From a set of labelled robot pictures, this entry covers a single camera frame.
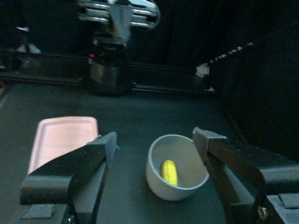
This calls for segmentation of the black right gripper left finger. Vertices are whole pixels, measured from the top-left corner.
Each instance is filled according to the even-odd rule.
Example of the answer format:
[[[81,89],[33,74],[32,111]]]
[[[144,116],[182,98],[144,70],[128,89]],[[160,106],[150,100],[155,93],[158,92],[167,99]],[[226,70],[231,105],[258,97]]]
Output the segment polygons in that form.
[[[111,132],[27,175],[20,195],[23,224],[96,224],[116,150],[118,134]]]

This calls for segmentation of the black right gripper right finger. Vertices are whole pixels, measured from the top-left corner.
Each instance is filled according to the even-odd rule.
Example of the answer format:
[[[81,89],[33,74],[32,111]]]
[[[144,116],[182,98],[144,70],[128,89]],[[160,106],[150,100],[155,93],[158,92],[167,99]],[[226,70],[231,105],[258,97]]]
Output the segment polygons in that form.
[[[228,224],[299,224],[299,163],[196,128],[192,141]]]

